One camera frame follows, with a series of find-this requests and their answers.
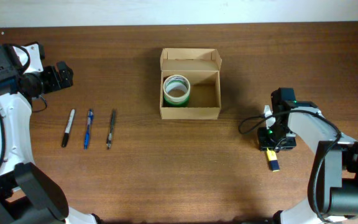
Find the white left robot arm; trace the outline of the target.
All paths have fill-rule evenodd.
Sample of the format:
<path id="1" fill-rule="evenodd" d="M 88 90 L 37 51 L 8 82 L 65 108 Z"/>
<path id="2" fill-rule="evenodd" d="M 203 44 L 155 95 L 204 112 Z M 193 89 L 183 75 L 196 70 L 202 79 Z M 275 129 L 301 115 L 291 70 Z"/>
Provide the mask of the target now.
<path id="1" fill-rule="evenodd" d="M 102 223 L 70 207 L 63 190 L 36 165 L 29 123 L 32 102 L 73 85 L 63 61 L 43 66 L 43 45 L 0 45 L 0 224 Z"/>

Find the blue pen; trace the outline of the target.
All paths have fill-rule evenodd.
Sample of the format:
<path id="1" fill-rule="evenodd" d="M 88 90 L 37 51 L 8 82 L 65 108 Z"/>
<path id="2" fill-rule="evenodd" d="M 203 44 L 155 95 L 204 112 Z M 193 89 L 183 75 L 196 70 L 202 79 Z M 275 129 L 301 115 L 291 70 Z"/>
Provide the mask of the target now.
<path id="1" fill-rule="evenodd" d="M 92 109 L 89 109 L 88 115 L 87 115 L 87 124 L 86 124 L 86 132 L 85 132 L 85 140 L 84 140 L 84 150 L 88 149 L 88 146 L 90 144 L 90 132 L 91 132 L 91 126 L 93 123 L 94 113 Z"/>

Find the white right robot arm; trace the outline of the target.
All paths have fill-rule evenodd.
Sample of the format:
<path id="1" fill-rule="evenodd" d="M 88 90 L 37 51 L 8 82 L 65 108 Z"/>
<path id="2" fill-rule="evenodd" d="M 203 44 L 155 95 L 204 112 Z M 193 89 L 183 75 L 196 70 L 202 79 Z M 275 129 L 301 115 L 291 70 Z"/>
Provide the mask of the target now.
<path id="1" fill-rule="evenodd" d="M 358 218 L 358 141 L 342 133 L 310 101 L 298 101 L 291 88 L 271 94 L 265 107 L 265 127 L 257 130 L 259 149 L 293 149 L 299 136 L 314 153 L 308 196 L 274 223 L 336 223 Z"/>

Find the black white marker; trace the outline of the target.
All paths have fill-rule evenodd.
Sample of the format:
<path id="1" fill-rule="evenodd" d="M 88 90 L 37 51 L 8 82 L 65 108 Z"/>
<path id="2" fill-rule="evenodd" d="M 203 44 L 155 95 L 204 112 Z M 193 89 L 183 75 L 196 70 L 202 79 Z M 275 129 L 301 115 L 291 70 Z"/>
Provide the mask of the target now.
<path id="1" fill-rule="evenodd" d="M 63 135 L 62 145 L 61 145 L 62 148 L 67 146 L 67 143 L 68 143 L 68 140 L 69 140 L 69 137 L 70 137 L 70 131 L 71 131 L 71 127 L 72 127 L 72 124 L 73 124 L 74 117 L 75 117 L 75 109 L 72 109 L 70 111 L 68 122 L 67 122 L 65 132 L 64 132 L 64 135 Z"/>

